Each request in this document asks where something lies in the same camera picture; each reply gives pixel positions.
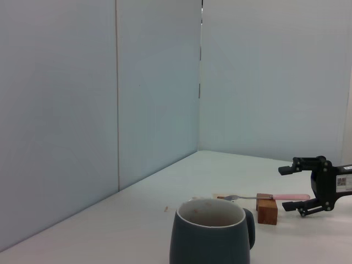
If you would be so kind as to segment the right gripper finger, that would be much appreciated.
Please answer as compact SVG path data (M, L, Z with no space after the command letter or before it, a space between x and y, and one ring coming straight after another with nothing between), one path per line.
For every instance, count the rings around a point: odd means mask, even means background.
M311 199L307 201L284 202L282 203L286 212L298 211L302 217L319 213L322 211L331 211L333 206L329 202L321 202L319 199Z
M294 157L291 166L283 166L278 168L280 175L289 175L302 171L318 172L330 166L325 156L318 157Z

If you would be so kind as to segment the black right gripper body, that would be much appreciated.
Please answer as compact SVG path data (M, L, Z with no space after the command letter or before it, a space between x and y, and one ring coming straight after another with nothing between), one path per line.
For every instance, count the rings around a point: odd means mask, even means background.
M319 206L334 209L339 198L352 196L352 164L335 167L331 162L322 162L311 173L311 185Z

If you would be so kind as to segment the pink handled metal spoon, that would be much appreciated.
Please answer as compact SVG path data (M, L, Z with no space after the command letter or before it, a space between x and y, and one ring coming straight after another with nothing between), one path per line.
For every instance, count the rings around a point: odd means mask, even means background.
M234 200L280 200L280 201L306 201L310 199L310 195L307 194L257 194L256 196L239 196L239 195L228 195L233 196Z

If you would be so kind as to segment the grey ceramic cup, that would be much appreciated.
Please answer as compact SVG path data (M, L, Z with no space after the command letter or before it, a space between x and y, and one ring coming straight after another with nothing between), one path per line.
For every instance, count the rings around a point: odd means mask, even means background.
M169 264L250 264L252 212L222 199L192 199L174 216Z

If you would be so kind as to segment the light notched wooden block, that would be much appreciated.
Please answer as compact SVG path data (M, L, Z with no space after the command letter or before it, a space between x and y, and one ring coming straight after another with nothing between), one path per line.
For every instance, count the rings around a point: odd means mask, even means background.
M257 221L259 224L277 225L278 207L270 194L257 194Z

